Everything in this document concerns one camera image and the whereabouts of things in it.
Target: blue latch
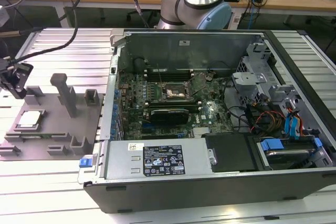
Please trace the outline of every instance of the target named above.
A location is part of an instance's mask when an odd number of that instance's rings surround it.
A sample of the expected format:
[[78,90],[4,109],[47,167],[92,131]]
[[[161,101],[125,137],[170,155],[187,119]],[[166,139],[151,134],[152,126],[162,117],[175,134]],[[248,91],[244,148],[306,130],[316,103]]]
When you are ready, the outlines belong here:
[[315,145],[317,146],[317,148],[322,147],[322,142],[318,137],[315,137],[314,141],[315,141]]
[[79,160],[79,168],[92,167],[92,158],[81,158]]
[[265,139],[260,144],[264,151],[284,149],[284,146],[279,138]]
[[299,136],[296,135],[296,126],[298,124],[298,119],[294,117],[292,119],[292,125],[290,127],[289,135],[294,137],[295,139],[299,139]]

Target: gray floor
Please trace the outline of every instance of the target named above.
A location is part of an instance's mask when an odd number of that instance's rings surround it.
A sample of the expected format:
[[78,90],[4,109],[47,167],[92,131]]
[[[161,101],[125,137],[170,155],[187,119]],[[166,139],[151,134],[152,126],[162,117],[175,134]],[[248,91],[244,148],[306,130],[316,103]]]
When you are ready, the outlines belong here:
[[[52,7],[29,7],[21,6],[20,12],[34,26],[60,27],[57,21],[57,15]],[[128,9],[105,9],[105,19],[100,18],[100,12],[97,8],[78,8],[79,27],[136,27],[142,28],[142,22],[137,14],[131,16],[131,21],[126,21],[126,14],[131,10]],[[0,31],[9,31],[16,29],[28,29],[30,26],[22,17],[14,10],[10,11],[11,19],[0,28]],[[145,12],[145,18],[148,18],[149,12]],[[150,22],[153,27],[159,21],[159,15],[154,17]],[[284,15],[268,15],[261,14],[256,22],[252,25],[252,29],[271,29],[271,30],[305,30],[317,45],[324,50],[330,40],[336,36],[336,26],[332,25],[329,20],[332,17],[311,17],[311,24],[306,24],[306,16],[293,16],[289,25],[284,25]],[[238,29],[247,29],[249,18],[242,20]],[[24,36],[19,38],[0,39],[0,52],[2,55],[14,56],[25,41]],[[336,41],[327,51],[327,55],[336,61]]]

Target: power supply label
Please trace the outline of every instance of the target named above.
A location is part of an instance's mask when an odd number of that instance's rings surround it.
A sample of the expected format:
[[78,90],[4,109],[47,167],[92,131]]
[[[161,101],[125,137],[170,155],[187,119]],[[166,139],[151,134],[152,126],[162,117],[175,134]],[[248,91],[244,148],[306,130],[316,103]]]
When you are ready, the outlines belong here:
[[182,146],[145,146],[143,173],[147,177],[185,174]]

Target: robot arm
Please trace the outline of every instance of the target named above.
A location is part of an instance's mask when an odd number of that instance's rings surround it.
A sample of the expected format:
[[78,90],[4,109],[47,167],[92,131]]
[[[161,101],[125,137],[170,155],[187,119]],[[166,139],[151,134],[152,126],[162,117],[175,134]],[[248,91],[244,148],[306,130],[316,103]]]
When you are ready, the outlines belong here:
[[231,7],[223,0],[162,0],[158,29],[223,29]]

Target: motherboard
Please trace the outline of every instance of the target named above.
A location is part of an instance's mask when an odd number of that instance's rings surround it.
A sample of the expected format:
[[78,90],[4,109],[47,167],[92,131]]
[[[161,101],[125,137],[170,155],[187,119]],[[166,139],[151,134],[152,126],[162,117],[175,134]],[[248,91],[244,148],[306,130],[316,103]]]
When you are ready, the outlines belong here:
[[223,107],[224,80],[208,72],[120,73],[123,139],[194,138],[233,131]]

